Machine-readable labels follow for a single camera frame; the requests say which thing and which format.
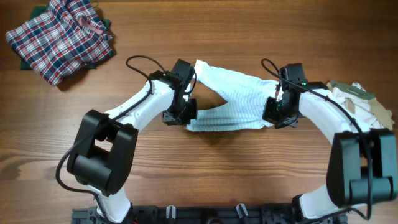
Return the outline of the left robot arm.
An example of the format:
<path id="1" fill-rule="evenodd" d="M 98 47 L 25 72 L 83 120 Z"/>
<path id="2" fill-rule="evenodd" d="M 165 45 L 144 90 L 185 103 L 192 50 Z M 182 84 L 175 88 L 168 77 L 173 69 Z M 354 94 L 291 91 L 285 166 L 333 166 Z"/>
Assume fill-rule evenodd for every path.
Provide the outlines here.
<path id="1" fill-rule="evenodd" d="M 197 117 L 197 103 L 189 97 L 196 81 L 193 68 L 156 71 L 145 87 L 127 102 L 100 113 L 87 112 L 73 146 L 62 157 L 67 171 L 91 194 L 92 216 L 102 223 L 123 223 L 132 204 L 124 191 L 139 133 L 158 114 L 168 125 L 185 125 Z"/>

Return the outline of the light blue striped cloth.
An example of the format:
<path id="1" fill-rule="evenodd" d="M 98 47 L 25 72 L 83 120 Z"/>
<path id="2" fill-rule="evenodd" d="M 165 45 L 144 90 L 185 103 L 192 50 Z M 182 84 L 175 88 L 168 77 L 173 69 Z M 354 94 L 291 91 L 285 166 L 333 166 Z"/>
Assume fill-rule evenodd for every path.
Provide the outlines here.
<path id="1" fill-rule="evenodd" d="M 262 115 L 267 99 L 275 96 L 279 82 L 214 67 L 202 60 L 196 61 L 194 69 L 197 80 L 219 94 L 226 104 L 198 110 L 197 118 L 186 125 L 186 130 L 221 132 L 272 126 Z"/>

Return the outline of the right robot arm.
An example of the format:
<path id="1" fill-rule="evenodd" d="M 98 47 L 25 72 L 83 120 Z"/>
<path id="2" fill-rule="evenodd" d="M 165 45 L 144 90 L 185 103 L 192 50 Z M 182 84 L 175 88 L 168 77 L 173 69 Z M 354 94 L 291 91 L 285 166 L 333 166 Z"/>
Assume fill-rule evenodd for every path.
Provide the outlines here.
<path id="1" fill-rule="evenodd" d="M 326 182 L 293 199 L 299 222 L 319 222 L 397 198 L 396 137 L 355 118 L 322 82 L 282 85 L 282 98 L 268 97 L 263 119 L 276 128 L 295 127 L 308 118 L 329 140 Z"/>

